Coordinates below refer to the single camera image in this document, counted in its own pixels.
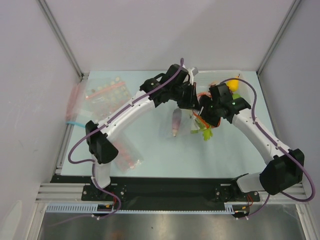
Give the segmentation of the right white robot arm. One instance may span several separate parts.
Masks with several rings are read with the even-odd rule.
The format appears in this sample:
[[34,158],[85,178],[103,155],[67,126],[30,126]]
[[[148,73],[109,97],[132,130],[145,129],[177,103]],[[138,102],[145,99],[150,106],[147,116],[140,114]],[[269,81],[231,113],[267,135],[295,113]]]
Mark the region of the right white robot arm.
[[300,149],[292,150],[276,139],[253,115],[253,106],[242,97],[233,98],[225,83],[212,85],[209,93],[199,97],[200,117],[214,127],[221,119],[227,120],[247,137],[265,162],[262,172],[236,178],[236,185],[230,188],[235,200],[242,201],[253,191],[274,196],[302,181],[305,156]]

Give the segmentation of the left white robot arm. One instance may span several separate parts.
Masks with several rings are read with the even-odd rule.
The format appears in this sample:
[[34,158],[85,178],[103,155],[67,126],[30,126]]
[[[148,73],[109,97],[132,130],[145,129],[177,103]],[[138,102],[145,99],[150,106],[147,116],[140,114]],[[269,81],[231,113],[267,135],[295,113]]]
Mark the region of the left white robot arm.
[[194,82],[197,73],[195,67],[186,69],[173,64],[167,72],[145,80],[138,92],[110,116],[99,123],[89,121],[85,125],[86,143],[93,156],[92,194],[97,199],[105,200],[110,195],[111,162],[119,154],[114,140],[136,119],[170,100],[180,109],[195,110],[198,107]]

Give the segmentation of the purple eggplant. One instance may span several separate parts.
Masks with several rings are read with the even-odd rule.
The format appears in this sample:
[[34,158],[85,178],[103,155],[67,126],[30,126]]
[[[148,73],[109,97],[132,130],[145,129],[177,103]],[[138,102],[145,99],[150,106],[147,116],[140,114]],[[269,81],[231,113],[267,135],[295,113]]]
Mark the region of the purple eggplant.
[[172,113],[172,121],[171,121],[172,135],[174,137],[176,137],[179,132],[181,121],[182,121],[182,110],[180,108],[176,108]]

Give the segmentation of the clear orange-zipper zip bag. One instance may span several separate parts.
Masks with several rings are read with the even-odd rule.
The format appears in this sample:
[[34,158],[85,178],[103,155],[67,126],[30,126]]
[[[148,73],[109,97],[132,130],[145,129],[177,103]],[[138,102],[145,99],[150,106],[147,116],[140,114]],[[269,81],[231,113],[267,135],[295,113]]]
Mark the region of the clear orange-zipper zip bag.
[[191,134],[191,125],[192,125],[191,115],[192,113],[195,113],[198,115],[198,111],[181,109],[182,110],[181,124],[180,124],[179,131],[177,133],[177,136],[174,137],[172,134],[172,114],[173,114],[173,111],[179,107],[177,103],[173,100],[170,100],[168,103],[165,104],[165,106],[166,106],[165,111],[162,114],[163,119],[160,121],[160,127],[159,127],[159,136],[161,138],[166,138],[166,139],[178,138],[178,137],[180,138],[180,137],[186,137],[188,135],[196,135],[196,134],[200,134],[202,136],[201,133]]

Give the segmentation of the green onion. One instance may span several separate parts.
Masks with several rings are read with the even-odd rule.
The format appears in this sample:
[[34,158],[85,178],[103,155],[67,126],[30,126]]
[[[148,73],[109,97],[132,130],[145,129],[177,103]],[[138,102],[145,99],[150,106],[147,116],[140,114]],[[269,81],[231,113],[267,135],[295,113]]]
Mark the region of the green onion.
[[208,141],[213,137],[212,126],[206,123],[200,116],[196,113],[191,115],[192,124],[190,128],[191,134],[202,134],[203,140]]

